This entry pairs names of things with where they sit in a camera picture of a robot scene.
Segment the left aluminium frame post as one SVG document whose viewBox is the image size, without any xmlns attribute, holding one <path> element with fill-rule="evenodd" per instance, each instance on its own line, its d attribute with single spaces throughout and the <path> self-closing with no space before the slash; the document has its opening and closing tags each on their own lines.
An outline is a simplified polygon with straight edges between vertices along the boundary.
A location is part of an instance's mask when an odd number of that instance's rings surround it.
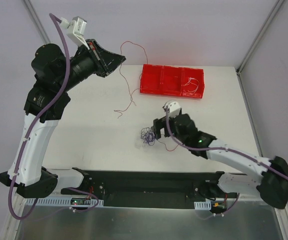
<svg viewBox="0 0 288 240">
<path fill-rule="evenodd" d="M 51 43 L 51 40 L 31 2 L 31 0 L 21 0 L 23 6 L 25 7 L 30 19 L 32 20 L 33 25 L 35 26 L 37 33 L 39 34 L 42 42 L 44 44 Z"/>
</svg>

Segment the red three-compartment bin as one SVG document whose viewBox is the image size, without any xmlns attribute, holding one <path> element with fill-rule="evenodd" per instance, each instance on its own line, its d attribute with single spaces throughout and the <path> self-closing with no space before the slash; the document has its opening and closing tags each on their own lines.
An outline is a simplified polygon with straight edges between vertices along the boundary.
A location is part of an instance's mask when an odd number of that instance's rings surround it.
<svg viewBox="0 0 288 240">
<path fill-rule="evenodd" d="M 201 99 L 204 89 L 204 71 L 200 68 L 143 65 L 142 94 Z"/>
</svg>

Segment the aluminium frame post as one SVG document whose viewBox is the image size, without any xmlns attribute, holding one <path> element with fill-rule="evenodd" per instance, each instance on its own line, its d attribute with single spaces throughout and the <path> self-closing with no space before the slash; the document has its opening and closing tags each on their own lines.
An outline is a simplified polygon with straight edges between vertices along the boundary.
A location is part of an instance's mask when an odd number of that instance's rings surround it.
<svg viewBox="0 0 288 240">
<path fill-rule="evenodd" d="M 42 42 L 44 44 L 51 43 L 51 40 L 31 2 L 31 0 L 21 0 L 23 6 L 25 7 L 30 19 L 32 20 L 33 25 L 35 26 L 37 33 L 39 34 Z"/>
<path fill-rule="evenodd" d="M 270 26 L 272 25 L 273 21 L 275 20 L 275 18 L 277 17 L 278 13 L 280 12 L 280 10 L 282 9 L 282 7 L 284 6 L 284 4 L 286 2 L 287 2 L 286 0 L 277 0 L 274 3 L 274 5 L 273 5 L 272 9 L 270 10 L 267 18 L 265 19 L 263 25 L 261 26 L 259 32 L 257 33 L 256 37 L 254 38 L 254 40 L 253 40 L 252 44 L 250 45 L 248 51 L 246 52 L 246 55 L 244 56 L 244 58 L 242 59 L 240 65 L 236 69 L 236 73 L 237 73 L 238 76 L 242 73 L 242 71 L 246 67 L 248 61 L 250 60 L 252 55 L 255 53 L 255 50 L 259 46 L 261 40 L 263 39 L 263 37 L 267 33 L 268 29 L 270 28 Z"/>
</svg>

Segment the right aluminium frame post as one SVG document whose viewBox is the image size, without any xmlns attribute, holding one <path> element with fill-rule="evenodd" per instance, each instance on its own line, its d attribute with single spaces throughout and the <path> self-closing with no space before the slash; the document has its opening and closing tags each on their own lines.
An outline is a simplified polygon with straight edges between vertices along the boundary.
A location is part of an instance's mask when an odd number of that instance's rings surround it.
<svg viewBox="0 0 288 240">
<path fill-rule="evenodd" d="M 277 17 L 278 13 L 280 12 L 280 10 L 282 9 L 282 7 L 284 6 L 284 4 L 286 2 L 287 2 L 286 0 L 277 0 L 274 3 L 274 5 L 273 5 L 272 9 L 270 10 L 267 18 L 265 19 L 263 25 L 261 26 L 259 32 L 257 33 L 256 37 L 254 38 L 254 40 L 253 40 L 252 44 L 250 45 L 248 51 L 246 52 L 246 55 L 244 56 L 244 58 L 242 59 L 240 65 L 236 69 L 236 73 L 237 73 L 238 76 L 242 73 L 242 71 L 246 67 L 248 61 L 250 60 L 252 55 L 255 53 L 255 50 L 259 46 L 261 40 L 263 39 L 263 37 L 267 33 L 268 29 L 270 28 L 270 26 L 272 25 L 273 21 L 275 20 L 275 18 Z"/>
</svg>

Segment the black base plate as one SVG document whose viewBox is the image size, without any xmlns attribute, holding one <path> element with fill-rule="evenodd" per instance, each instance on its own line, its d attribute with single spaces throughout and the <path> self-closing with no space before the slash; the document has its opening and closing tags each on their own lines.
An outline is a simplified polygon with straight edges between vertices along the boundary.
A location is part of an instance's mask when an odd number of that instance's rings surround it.
<svg viewBox="0 0 288 240">
<path fill-rule="evenodd" d="M 93 193 L 106 207 L 193 209 L 207 198 L 234 199 L 218 186 L 223 172 L 139 172 L 85 170 L 78 194 Z"/>
</svg>

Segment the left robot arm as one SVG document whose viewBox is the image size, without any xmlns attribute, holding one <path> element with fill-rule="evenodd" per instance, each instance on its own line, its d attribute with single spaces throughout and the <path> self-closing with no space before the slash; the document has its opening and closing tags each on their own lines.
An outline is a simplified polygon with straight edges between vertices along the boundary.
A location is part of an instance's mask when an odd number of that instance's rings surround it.
<svg viewBox="0 0 288 240">
<path fill-rule="evenodd" d="M 46 169 L 42 166 L 50 137 L 70 102 L 68 91 L 92 74 L 105 78 L 124 61 L 123 55 L 109 52 L 96 40 L 86 40 L 70 58 L 70 73 L 67 85 L 59 99 L 45 112 L 63 85 L 66 58 L 56 44 L 41 46 L 35 53 L 31 66 L 36 82 L 29 91 L 24 105 L 23 142 L 18 149 L 20 164 L 13 163 L 8 171 L 0 173 L 0 182 L 7 187 L 14 185 L 16 192 L 25 199 L 45 198 L 54 190 L 73 188 L 78 194 L 89 190 L 86 173 L 78 168 Z"/>
</svg>

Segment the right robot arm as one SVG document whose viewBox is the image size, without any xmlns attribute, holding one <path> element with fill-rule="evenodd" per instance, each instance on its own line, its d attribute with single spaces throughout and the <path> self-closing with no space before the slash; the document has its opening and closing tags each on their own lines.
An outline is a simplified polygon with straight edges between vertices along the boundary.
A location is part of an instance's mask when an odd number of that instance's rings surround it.
<svg viewBox="0 0 288 240">
<path fill-rule="evenodd" d="M 238 193 L 261 198 L 276 209 L 288 203 L 288 164 L 282 158 L 256 156 L 230 147 L 215 136 L 200 131 L 188 114 L 155 119 L 152 131 L 156 139 L 171 137 L 191 154 L 228 165 L 240 174 L 223 173 L 209 184 L 209 193 L 220 197 L 224 193 Z"/>
</svg>

